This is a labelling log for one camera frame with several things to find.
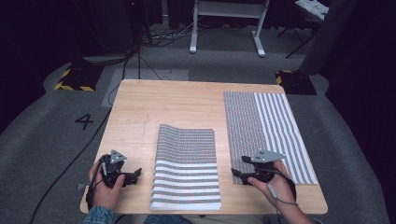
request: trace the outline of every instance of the cable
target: cable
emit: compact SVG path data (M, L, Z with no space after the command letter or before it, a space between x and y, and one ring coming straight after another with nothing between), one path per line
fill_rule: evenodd
M113 64L123 63L129 57L130 57L130 53L129 54L125 54L123 57L117 58L117 59L100 60L100 61L91 60L91 59L84 59L84 60L87 63L92 64L93 66L110 66L110 65L113 65Z
M117 218L116 223L118 223L125 215L121 215L119 218Z
M192 26L193 26L193 23L190 23L188 26L186 26L186 27L184 27L182 29L176 30L176 31L174 30L173 32L171 32L169 34L165 34L165 32L168 30L168 29L165 29L161 35L154 35L154 36L151 37L151 39L157 39L157 43L156 44L148 44L148 43L146 43L145 40L148 40L148 38L147 38L146 35L143 35L142 36L142 40L143 40L142 45L145 46L145 47L148 47L148 48L156 48L156 47L168 46L168 45L172 44L175 40L179 40L179 39L183 38L186 35L191 35L192 32L187 33L187 34L183 34L183 33L184 32L188 32L189 30L191 30ZM165 40L168 40L169 42L166 43L166 44L160 45Z
M324 224L322 221L320 221L319 219L317 219L317 218L312 218L312 219L314 219L314 221L316 222L316 223L318 223L318 224Z
M274 170L263 170L264 172L268 172L268 173L273 173L276 175L279 175L283 178L285 178L288 181L288 184L290 185L290 181L292 182L292 180L290 180L287 176L285 176L282 172L280 172L278 169L274 169ZM280 224L280 215L279 212L277 210L277 202L282 202L285 204L290 204L290 205L295 205L298 206L297 203L290 203L290 202L285 202L281 199L279 199L279 197L277 196L275 190L273 189L273 187L271 186L270 183L268 183L268 189L270 190L271 194L273 195L273 198L275 199L275 210L276 210L276 217L277 217L277 223Z
M66 173L66 171L70 168L70 166L73 165L73 163L81 156L81 154L85 151L85 149L87 149L87 147L90 145L90 143L93 141L93 139L95 138L95 136L99 133L100 129L102 128L102 126L105 124L105 121L107 120L108 116L110 115L111 112L111 108L108 110L107 114L105 115L104 119L102 120L101 124L99 125L99 127L96 129L95 133L93 134L93 136L91 137L90 141L88 141L88 143L85 145L85 147L77 154L77 156L67 165L67 167L61 172L60 175L58 175L58 177L52 182L52 184L49 186L49 188L47 189L47 191L44 193L44 195L41 197L40 201L38 202L37 206L35 207L35 211L32 214L32 217L30 219L30 224L33 223L33 221L35 220L35 215L37 214L38 208L40 207L40 205L43 203L44 199L47 197L47 195L50 193L50 191L52 190L52 188L56 185L56 183L61 179L61 177L64 175L64 173Z
M154 72L154 74L155 74L155 76L157 76L157 78L159 78L160 80L163 80L162 78L160 78L160 76L158 76L157 72L156 72L154 69L152 69L152 67L149 65L149 63L148 63L146 60L144 60L144 59L142 58L142 56L139 55L139 59L143 60L143 62L146 63L146 65L148 66L148 68L151 69L151 71Z
M93 188L92 189L96 189L96 186L98 186L100 183L102 183L103 182L103 180L101 180L101 181L99 181L99 182L97 182L96 184L95 184L95 186L93 186Z
M85 201L87 202L87 205L88 205L88 210L91 210L91 208L92 208L92 204L93 204L93 190L96 188L96 186L98 186L98 184L100 183L100 182L102 182L102 180L101 181L99 181L99 183L97 183L97 184L95 184L95 186L93 185L94 183L95 183L95 180L96 180L96 176L97 176L97 174L98 174L98 171L99 171L99 168L100 168L100 166L102 165L102 158L99 160L99 162L96 164L96 168L95 168L95 172L93 173L93 176L92 176L92 179L91 179L91 183L90 183L90 185L88 186L88 192L87 192L87 194L85 195Z
M123 67L122 67L122 77L121 77L121 81L123 81L124 79L125 79L125 76L126 76L126 64L129 62L129 60L132 58L134 56L134 54L132 54L132 55L130 55L130 57L128 57L126 60L125 60L125 62L124 62L124 65L123 65ZM116 90L116 88L118 88L120 86L120 82L119 82L119 84L108 94L108 96L107 96L107 102L110 104L110 105L113 105L113 104L111 104L110 103L110 95L113 93L113 91L115 91Z

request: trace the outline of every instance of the black device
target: black device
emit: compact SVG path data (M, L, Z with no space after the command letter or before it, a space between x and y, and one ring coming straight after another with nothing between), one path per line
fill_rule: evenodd
M100 166L102 166L101 170L101 175L103 182L105 182L106 186L109 188L113 188L114 185L116 184L117 178L120 175L125 175L124 182L122 184L123 187L126 187L127 185L132 185L136 184L138 177L142 173L142 168L137 169L134 173L123 173L121 171L122 165L124 164L124 161L127 159L126 156L120 154L118 151L112 149L111 154L108 155L103 155L101 159L99 159L98 165L96 167L95 173L93 174L91 184L88 188L88 192L86 195L86 202L88 204L88 209L91 210L92 208L92 201L93 201L93 190L95 189L96 185L99 183L96 183L94 185L94 180L97 176L98 170Z
M243 162L252 164L254 166L254 173L243 174L242 172L235 170L234 168L231 168L231 172L234 176L241 178L244 185L250 185L250 183L248 183L249 177L254 177L261 182L268 183L274 178L274 175L280 175L287 180L294 200L296 200L297 191L294 182L291 179L287 178L284 174L282 174L282 172L274 168L274 161L278 161L284 158L286 158L284 154L267 150L260 150L253 157L241 157Z

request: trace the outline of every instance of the hand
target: hand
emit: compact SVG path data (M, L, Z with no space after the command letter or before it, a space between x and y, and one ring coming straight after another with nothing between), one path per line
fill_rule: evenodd
M286 170L286 167L282 161L274 161L274 168L280 171L287 178L290 178L288 171ZM247 181L251 185L256 187L259 191L261 191L265 195L265 198L267 198L267 200L271 203L272 206L276 206L276 200L272 196L270 190L268 189L268 185L266 183L263 183L260 180L253 177L250 177ZM288 203L295 203L293 194L291 193L290 190L290 186L285 178L283 178L280 175L274 175L274 178L269 183L274 188L280 200Z
M98 162L99 161L97 161L93 165L90 172L88 173L90 182L93 179L93 174L95 173ZM111 189L108 188L105 182L103 181L101 171L102 171L102 165L99 165L99 170L93 183L93 185L96 187L93 190L92 206L103 206L115 210L119 202L120 192L123 181L125 179L125 175L120 175L117 178L116 184L114 185L113 189Z
M282 172L287 178L289 177L288 171L286 170L285 165L282 161L274 161L274 168ZM290 224L305 224L312 222L303 213L297 203L295 203L293 194L290 190L290 186L285 178L280 175L274 175L274 178L269 182L271 186L274 188L277 198L282 200L276 201L276 199L271 194L270 190L268 189L268 184L261 182L260 180L250 177L247 180L252 186L256 189L261 191L265 198L271 203L273 207L275 207L279 212L283 215L283 217L288 221Z

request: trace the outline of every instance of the striped cloth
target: striped cloth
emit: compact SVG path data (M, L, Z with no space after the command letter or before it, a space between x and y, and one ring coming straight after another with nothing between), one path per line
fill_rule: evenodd
M269 150L286 155L282 161L295 183L318 183L285 94L226 91L224 104L234 169L253 172L241 156ZM237 177L233 182L242 184Z
M151 209L219 210L215 134L160 125Z

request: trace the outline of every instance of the wrist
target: wrist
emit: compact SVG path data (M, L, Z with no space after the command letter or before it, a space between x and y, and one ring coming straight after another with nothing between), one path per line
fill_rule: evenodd
M115 223L115 219L116 213L114 210L96 205L90 210L84 223Z
M298 204L278 202L277 210L288 221L288 223L312 223Z
M103 207L109 210L116 210L116 205L112 202L107 202L105 200L101 200L99 202L93 202L93 206Z

